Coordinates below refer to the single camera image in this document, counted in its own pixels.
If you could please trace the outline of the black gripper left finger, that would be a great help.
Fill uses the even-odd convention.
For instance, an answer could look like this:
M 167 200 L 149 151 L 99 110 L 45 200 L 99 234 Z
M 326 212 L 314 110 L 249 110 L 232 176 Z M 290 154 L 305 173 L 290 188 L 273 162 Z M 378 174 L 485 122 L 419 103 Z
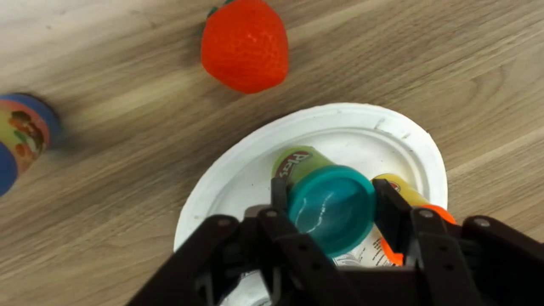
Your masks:
M 281 215 L 286 213 L 288 208 L 288 186 L 281 176 L 273 176 L 269 181 L 269 203 Z

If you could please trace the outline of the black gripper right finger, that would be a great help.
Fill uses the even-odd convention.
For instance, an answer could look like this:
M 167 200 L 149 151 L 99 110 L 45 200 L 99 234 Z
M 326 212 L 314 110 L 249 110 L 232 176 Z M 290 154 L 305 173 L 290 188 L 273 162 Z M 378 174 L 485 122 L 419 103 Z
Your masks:
M 405 253 L 412 236 L 411 205 L 383 178 L 373 178 L 375 217 L 373 222 L 394 253 Z

